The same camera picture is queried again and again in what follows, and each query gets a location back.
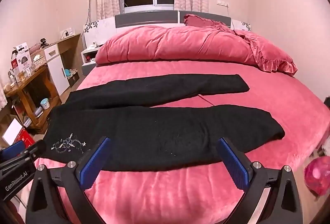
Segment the red cardboard box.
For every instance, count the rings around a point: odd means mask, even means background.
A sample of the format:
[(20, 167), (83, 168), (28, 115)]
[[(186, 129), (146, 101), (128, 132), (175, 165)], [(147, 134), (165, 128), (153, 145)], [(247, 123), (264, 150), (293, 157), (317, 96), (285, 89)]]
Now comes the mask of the red cardboard box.
[(7, 130), (2, 135), (2, 138), (8, 145), (13, 145), (16, 142), (22, 141), (25, 148), (35, 143), (34, 139), (16, 118), (14, 118), (9, 124)]

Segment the round pink bed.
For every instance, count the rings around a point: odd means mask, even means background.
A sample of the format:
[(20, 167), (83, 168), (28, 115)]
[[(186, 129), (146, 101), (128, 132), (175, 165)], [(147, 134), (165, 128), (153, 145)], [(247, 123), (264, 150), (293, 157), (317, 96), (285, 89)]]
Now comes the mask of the round pink bed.
[(329, 109), (289, 75), (229, 62), (95, 67), (55, 107), (37, 164), (78, 160), (102, 136), (111, 157), (88, 198), (107, 223), (216, 223), (241, 192), (215, 144), (296, 169), (329, 130)]

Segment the pink balloon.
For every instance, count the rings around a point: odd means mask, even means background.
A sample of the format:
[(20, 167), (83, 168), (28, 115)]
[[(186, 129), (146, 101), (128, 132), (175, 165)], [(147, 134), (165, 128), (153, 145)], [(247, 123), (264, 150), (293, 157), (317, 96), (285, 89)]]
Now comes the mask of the pink balloon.
[(312, 160), (304, 170), (307, 188), (317, 196), (323, 196), (329, 190), (329, 156)]

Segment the white red product box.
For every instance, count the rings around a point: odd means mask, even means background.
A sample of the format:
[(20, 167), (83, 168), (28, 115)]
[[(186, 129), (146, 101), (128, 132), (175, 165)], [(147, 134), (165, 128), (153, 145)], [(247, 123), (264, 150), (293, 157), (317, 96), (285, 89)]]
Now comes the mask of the white red product box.
[(26, 42), (15, 46), (11, 55), (11, 66), (15, 73), (23, 72), (32, 65), (29, 48)]

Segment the black pants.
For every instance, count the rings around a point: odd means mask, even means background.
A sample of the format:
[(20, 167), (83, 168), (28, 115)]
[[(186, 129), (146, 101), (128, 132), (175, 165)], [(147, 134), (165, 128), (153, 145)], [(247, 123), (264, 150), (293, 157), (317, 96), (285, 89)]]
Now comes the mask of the black pants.
[(267, 111), (222, 104), (169, 107), (198, 95), (249, 90), (239, 75), (172, 74), (116, 80), (72, 92), (51, 111), (44, 158), (78, 160), (101, 137), (111, 140), (108, 171), (165, 171), (220, 161), (216, 144), (227, 137), (242, 151), (282, 139)]

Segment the side window curtain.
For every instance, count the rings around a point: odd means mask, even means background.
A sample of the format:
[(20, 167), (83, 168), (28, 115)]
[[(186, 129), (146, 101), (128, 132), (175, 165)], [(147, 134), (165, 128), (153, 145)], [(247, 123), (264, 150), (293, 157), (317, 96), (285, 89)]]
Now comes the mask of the side window curtain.
[(5, 95), (5, 91), (3, 89), (3, 86), (0, 84), (0, 110), (5, 108), (5, 106), (7, 106), (7, 103), (8, 101)]

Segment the pink folded duvet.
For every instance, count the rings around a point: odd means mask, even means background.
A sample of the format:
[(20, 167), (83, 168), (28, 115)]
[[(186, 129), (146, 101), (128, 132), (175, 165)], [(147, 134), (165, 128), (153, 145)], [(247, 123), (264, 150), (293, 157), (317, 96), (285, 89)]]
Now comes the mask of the pink folded duvet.
[(255, 66), (250, 45), (214, 28), (141, 26), (118, 33), (98, 50), (97, 65), (144, 60), (215, 60)]

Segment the wall socket right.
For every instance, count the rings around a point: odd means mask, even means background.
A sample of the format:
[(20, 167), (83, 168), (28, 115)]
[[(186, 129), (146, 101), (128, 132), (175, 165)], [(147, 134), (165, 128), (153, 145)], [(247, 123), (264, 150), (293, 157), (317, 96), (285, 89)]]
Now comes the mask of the wall socket right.
[(225, 1), (217, 0), (217, 5), (228, 8), (229, 4)]

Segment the white wooden cabinet desk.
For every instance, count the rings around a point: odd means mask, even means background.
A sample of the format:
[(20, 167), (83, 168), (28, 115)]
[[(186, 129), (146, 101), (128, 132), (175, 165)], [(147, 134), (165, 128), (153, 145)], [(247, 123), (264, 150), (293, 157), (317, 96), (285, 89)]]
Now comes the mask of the white wooden cabinet desk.
[(59, 95), (73, 87), (78, 80), (83, 79), (82, 57), (83, 44), (81, 34), (75, 34), (58, 40), (42, 48), (36, 44), (30, 48), (33, 62), (38, 61), (37, 55), (46, 61), (51, 79)]

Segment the pink ruffled pillow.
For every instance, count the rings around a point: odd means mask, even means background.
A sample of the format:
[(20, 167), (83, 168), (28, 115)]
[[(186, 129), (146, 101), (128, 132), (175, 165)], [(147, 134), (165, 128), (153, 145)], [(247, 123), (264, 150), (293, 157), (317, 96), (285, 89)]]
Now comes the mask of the pink ruffled pillow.
[(282, 72), (294, 76), (298, 71), (293, 59), (287, 53), (253, 32), (240, 29), (232, 30), (225, 23), (191, 13), (184, 16), (184, 24), (186, 26), (211, 27), (239, 36), (250, 45), (257, 66), (264, 72)]

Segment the wooden side table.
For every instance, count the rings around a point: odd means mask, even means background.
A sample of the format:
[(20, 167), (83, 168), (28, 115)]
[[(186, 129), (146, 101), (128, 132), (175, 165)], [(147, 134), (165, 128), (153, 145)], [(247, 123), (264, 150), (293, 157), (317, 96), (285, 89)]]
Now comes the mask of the wooden side table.
[[(5, 93), (6, 98), (14, 107), (19, 107), (16, 112), (18, 119), (23, 122), (25, 117), (31, 120), (27, 128), (32, 133), (45, 133), (48, 129), (48, 119), (51, 110), (61, 105), (61, 100), (55, 85), (51, 81), (47, 65), (43, 65), (24, 81), (17, 83)], [(36, 116), (36, 110), (41, 106), (41, 101), (47, 98), (50, 107), (43, 110), (40, 116)]]

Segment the light blue lidded jar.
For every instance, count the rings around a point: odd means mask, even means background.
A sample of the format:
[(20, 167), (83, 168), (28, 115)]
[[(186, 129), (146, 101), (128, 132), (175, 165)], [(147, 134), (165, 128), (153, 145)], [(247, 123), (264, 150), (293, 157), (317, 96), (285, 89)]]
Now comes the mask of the light blue lidded jar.
[(40, 105), (42, 106), (43, 110), (47, 110), (50, 108), (50, 102), (48, 98), (44, 98), (41, 100)]

